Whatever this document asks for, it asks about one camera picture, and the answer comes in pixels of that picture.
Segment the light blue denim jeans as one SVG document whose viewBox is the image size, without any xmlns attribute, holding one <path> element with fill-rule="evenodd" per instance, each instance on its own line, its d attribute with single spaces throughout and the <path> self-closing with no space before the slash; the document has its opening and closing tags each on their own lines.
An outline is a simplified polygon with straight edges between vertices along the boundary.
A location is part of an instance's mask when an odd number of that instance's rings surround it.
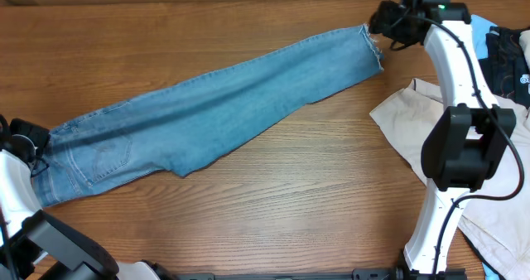
<svg viewBox="0 0 530 280">
<path fill-rule="evenodd" d="M 155 171 L 187 176 L 379 74 L 381 58 L 366 26 L 341 28 L 81 115 L 51 131 L 36 198 L 47 207 Z"/>
</svg>

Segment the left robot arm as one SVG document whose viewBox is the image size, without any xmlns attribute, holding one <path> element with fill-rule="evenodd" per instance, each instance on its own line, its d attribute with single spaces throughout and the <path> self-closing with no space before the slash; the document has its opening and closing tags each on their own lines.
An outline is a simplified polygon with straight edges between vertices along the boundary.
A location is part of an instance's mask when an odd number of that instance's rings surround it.
<svg viewBox="0 0 530 280">
<path fill-rule="evenodd" d="M 146 262 L 119 263 L 101 245 L 46 213 L 32 189 L 49 130 L 1 118 L 1 278 L 26 279 L 46 256 L 41 277 L 56 280 L 159 280 Z"/>
</svg>

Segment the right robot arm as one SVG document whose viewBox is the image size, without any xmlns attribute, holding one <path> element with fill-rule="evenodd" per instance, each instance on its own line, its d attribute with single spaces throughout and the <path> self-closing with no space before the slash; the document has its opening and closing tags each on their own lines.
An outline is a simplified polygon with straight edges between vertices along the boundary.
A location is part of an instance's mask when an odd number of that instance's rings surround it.
<svg viewBox="0 0 530 280">
<path fill-rule="evenodd" d="M 484 81 L 463 3 L 383 1 L 369 30 L 406 48 L 420 43 L 438 75 L 444 112 L 421 150 L 426 197 L 412 237 L 394 268 L 355 269 L 354 279 L 464 279 L 446 255 L 466 203 L 497 171 L 516 126 L 513 110 L 499 107 Z"/>
</svg>

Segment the light blue garment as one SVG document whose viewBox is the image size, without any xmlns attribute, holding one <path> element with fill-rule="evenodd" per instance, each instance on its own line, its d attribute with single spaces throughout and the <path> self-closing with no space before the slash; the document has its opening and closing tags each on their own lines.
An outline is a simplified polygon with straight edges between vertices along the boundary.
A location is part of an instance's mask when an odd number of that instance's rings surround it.
<svg viewBox="0 0 530 280">
<path fill-rule="evenodd" d="M 478 60 L 488 57 L 488 47 L 486 45 L 486 35 L 489 33 L 491 27 L 496 27 L 496 24 L 478 15 L 471 16 L 472 37 L 475 54 Z"/>
</svg>

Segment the dark navy printed garment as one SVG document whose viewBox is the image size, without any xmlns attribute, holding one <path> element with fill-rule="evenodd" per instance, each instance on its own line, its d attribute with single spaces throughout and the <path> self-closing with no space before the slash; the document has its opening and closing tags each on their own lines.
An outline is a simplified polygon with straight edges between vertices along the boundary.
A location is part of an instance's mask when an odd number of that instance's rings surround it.
<svg viewBox="0 0 530 280">
<path fill-rule="evenodd" d="M 490 91 L 529 107 L 529 68 L 519 44 L 523 29 L 491 27 L 485 35 L 488 55 L 479 61 Z"/>
</svg>

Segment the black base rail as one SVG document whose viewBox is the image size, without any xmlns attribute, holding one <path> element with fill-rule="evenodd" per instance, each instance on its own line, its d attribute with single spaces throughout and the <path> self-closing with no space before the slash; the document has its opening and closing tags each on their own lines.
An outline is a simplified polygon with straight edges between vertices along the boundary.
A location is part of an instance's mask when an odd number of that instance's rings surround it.
<svg viewBox="0 0 530 280">
<path fill-rule="evenodd" d="M 171 273 L 159 263 L 145 261 L 160 279 L 174 280 L 467 280 L 464 269 L 450 270 L 436 276 L 405 272 L 396 268 L 356 268 L 351 273 L 266 273 L 215 275 L 213 273 Z"/>
</svg>

